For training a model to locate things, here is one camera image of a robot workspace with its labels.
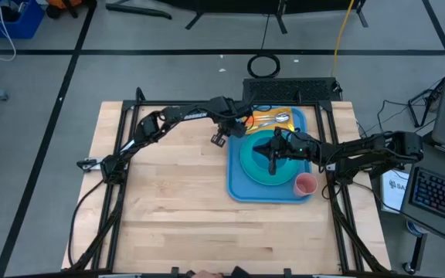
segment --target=blue tray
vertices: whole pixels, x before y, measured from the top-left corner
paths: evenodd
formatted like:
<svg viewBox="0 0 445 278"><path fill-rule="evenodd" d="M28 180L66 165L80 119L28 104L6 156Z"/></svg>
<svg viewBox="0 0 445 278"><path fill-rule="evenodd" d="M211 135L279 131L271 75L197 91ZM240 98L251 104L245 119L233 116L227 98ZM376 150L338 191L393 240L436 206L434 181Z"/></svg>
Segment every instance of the blue tray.
<svg viewBox="0 0 445 278"><path fill-rule="evenodd" d="M301 132L307 131L307 121L305 115L297 108L291 108L295 127L299 127ZM297 174L281 185L262 185L249 177L241 166L239 160L239 150L243 142L248 138L230 137L228 146L228 193L231 198L239 202L269 202L269 203L304 203L310 200L311 195L297 197L293 194L294 180L300 173L311 172L310 162L305 161L298 166Z"/></svg>

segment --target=yellow package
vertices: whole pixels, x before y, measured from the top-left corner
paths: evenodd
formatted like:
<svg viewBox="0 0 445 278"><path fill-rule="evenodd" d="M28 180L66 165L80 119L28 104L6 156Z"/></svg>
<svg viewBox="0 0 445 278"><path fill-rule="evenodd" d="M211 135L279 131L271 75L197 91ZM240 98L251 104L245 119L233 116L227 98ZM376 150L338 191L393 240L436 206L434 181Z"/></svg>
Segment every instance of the yellow package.
<svg viewBox="0 0 445 278"><path fill-rule="evenodd" d="M291 107L279 107L265 112L255 110L253 117L246 120L246 134L252 134L257 131L273 131L275 127L294 131Z"/></svg>

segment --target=wooden table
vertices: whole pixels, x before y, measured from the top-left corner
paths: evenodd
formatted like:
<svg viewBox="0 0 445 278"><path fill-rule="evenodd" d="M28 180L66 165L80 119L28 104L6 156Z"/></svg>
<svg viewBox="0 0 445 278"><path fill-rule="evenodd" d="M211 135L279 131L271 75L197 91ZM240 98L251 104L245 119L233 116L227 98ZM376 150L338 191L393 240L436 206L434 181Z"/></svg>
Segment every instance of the wooden table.
<svg viewBox="0 0 445 278"><path fill-rule="evenodd" d="M139 119L162 107L141 107ZM358 139L352 104L333 103L339 141ZM318 138L312 107L302 107L308 133ZM90 149L104 157L114 149L121 102L104 102ZM330 140L327 115L322 114ZM124 141L129 131L125 128ZM226 146L210 143L216 126L210 119L179 124L158 144L138 152L131 161L118 239L115 273L169 273L208 270L230 273L238 265L250 273L340 273L338 249L329 201L320 190L301 205L253 204L232 200L226 191ZM80 198L101 179L85 174ZM370 186L367 174L355 180ZM97 233L106 186L82 204L76 217L73 258L77 260ZM379 262L390 269L379 215L371 192L351 185L350 196L358 234ZM351 242L345 234L350 269ZM106 265L109 238L100 266ZM68 267L67 259L63 267Z"/></svg>

